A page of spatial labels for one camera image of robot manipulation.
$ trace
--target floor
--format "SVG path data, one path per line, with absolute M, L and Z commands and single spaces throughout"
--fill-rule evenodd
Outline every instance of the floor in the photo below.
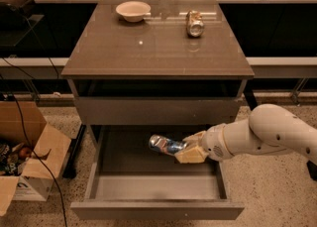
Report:
M 317 128 L 317 98 L 307 98 L 296 106 L 290 101 L 271 98 L 260 102 L 277 103 Z M 40 107 L 47 121 L 66 135 L 74 138 L 80 119 L 73 107 Z M 242 106 L 237 119 L 250 113 Z M 72 201 L 82 201 L 94 157 L 89 134 L 85 134 L 76 161 L 77 177 L 59 179 L 63 193 L 68 226 L 195 226 L 195 227 L 248 227 L 248 226 L 316 226 L 317 181 L 311 179 L 304 157 L 292 153 L 278 157 L 239 155 L 222 163 L 227 193 L 234 202 L 243 202 L 244 211 L 235 221 L 177 220 L 80 220 L 70 209 Z M 0 218 L 0 226 L 63 226 L 60 198 L 56 186 L 47 202 L 13 201 L 7 214 Z

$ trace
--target bowl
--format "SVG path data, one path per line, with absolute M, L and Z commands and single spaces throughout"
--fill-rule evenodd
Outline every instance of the bowl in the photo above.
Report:
M 128 22 L 136 23 L 151 11 L 149 4 L 141 1 L 128 1 L 117 6 L 116 11 Z

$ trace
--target drawer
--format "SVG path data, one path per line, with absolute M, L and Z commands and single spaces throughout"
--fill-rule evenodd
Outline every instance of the drawer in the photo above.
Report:
M 241 98 L 76 97 L 85 125 L 204 125 L 233 122 Z
M 153 133 L 181 140 L 203 126 L 102 126 L 80 219 L 236 219 L 221 165 L 182 165 L 148 147 Z

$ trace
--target open drawer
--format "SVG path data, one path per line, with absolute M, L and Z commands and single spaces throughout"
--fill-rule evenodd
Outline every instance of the open drawer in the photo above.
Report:
M 83 202 L 71 208 L 81 219 L 234 220 L 242 203 L 226 194 L 221 165 L 182 165 L 148 147 L 153 133 L 175 140 L 204 126 L 103 126 Z

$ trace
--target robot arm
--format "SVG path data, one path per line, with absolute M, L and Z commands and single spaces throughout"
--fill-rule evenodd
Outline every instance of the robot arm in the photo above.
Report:
M 223 161 L 238 154 L 282 155 L 295 151 L 317 165 L 317 130 L 282 107 L 264 104 L 248 119 L 220 124 L 184 138 L 169 152 L 160 136 L 150 148 L 175 156 L 181 163 L 202 163 L 209 157 Z

